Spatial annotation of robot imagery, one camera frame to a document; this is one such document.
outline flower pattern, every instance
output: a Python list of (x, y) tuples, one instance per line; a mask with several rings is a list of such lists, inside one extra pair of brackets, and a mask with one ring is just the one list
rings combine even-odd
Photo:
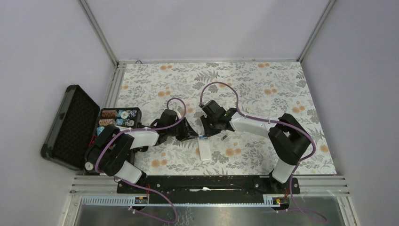
[[(142, 123), (160, 117), (171, 97), (187, 105), (187, 120), (198, 134), (204, 129), (198, 107), (200, 93), (212, 81), (231, 84), (239, 94), (243, 112), (277, 119), (292, 114), (316, 142), (314, 156), (303, 161), (296, 174), (335, 174), (319, 118), (300, 63), (176, 63), (127, 65), (117, 107), (139, 107)], [(215, 100), (224, 108), (235, 107), (235, 95), (224, 85), (211, 85), (204, 102)], [(170, 108), (183, 113), (178, 101)], [(222, 131), (209, 138), (210, 161), (201, 161), (196, 139), (179, 142), (170, 137), (145, 153), (136, 154), (135, 166), (148, 175), (265, 175), (278, 156), (268, 137)], [(305, 155), (311, 152), (311, 146)]]

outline white cylinder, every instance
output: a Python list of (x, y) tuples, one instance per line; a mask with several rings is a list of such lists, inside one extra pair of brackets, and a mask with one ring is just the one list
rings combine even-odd
[(276, 167), (272, 172), (273, 178), (279, 181), (280, 183), (285, 183), (288, 180), (294, 168), (295, 166), (287, 164), (279, 158)]

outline shiny metal surface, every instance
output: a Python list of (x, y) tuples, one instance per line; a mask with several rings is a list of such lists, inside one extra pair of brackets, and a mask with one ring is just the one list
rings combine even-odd
[[(329, 226), (344, 226), (343, 217), (334, 197), (297, 197), (303, 209), (311, 209), (325, 215)], [(318, 226), (299, 212), (271, 212), (259, 207), (177, 207), (179, 221), (176, 226)], [(162, 218), (173, 218), (170, 207), (146, 207), (143, 211)], [(163, 226), (160, 221), (139, 214), (132, 214), (121, 206), (81, 205), (77, 226)]]

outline white rectangular object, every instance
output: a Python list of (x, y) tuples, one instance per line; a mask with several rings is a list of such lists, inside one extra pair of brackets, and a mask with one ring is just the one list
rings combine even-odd
[(212, 159), (209, 139), (206, 135), (201, 135), (198, 138), (199, 157), (201, 161), (209, 161)]

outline wall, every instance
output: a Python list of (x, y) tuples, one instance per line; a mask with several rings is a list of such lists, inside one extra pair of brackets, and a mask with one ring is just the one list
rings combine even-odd
[(297, 59), (328, 0), (88, 0), (120, 60)]
[(303, 62), (362, 226), (396, 225), (399, 1), (339, 0)]
[(66, 87), (101, 105), (111, 73), (77, 0), (0, 1), (0, 225), (57, 225), (75, 172), (41, 145)]

